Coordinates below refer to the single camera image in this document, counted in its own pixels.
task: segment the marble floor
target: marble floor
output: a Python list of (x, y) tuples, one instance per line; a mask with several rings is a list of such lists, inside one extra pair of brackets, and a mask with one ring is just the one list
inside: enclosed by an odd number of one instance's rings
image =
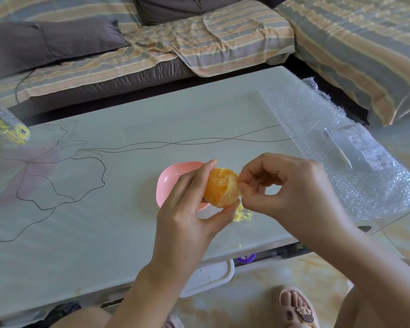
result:
[[(392, 126), (370, 131), (410, 169), (410, 114)], [(371, 237), (386, 251), (410, 259), (410, 213)], [(340, 303), (349, 290), (345, 276), (311, 253), (237, 269), (229, 283), (180, 299), (174, 313), (186, 328), (274, 327), (271, 290), (280, 284), (299, 287), (306, 293), (322, 328), (334, 326)]]

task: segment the bubble wrap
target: bubble wrap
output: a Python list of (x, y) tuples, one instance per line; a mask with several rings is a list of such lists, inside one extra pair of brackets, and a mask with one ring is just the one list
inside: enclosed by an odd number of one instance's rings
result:
[(344, 166), (337, 151), (327, 145), (322, 130), (336, 130), (353, 124), (344, 110), (331, 103), (317, 89), (309, 86), (279, 94), (274, 86), (260, 89), (273, 114), (307, 159), (321, 162), (336, 194), (355, 221), (410, 210), (410, 171), (395, 160), (395, 166), (380, 171), (356, 171)]

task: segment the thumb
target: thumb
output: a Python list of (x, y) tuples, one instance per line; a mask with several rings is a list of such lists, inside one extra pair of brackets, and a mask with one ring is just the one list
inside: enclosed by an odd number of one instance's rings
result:
[(244, 208), (269, 216), (274, 215), (279, 209), (281, 200), (277, 195), (260, 194), (247, 183), (239, 183), (238, 187)]
[(240, 200), (229, 207), (224, 208), (221, 212), (214, 214), (206, 220), (202, 220), (205, 224), (208, 234), (214, 238), (224, 227), (230, 224), (234, 218), (235, 211), (240, 204)]

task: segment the black cable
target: black cable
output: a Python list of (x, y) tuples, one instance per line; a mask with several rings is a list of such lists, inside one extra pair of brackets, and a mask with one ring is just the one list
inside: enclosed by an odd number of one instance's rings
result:
[(15, 100), (16, 100), (16, 103), (17, 103), (17, 104), (20, 103), (20, 101), (18, 100), (18, 88), (20, 87), (20, 85), (21, 85), (22, 82), (24, 82), (27, 78), (29, 78), (29, 76), (30, 76), (31, 74), (33, 74), (33, 72), (34, 72), (35, 70), (36, 70), (36, 69), (32, 69), (31, 72), (29, 72), (22, 80), (20, 80), (20, 82), (19, 82), (18, 85), (16, 86), (16, 88), (15, 88)]

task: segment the person's left hand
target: person's left hand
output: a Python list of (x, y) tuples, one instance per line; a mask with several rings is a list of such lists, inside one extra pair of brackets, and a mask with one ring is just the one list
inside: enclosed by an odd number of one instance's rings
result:
[(209, 173), (217, 161), (179, 177), (158, 212), (155, 246), (149, 268), (165, 283), (185, 286), (199, 267), (213, 238), (234, 218), (240, 201), (208, 219), (196, 217)]

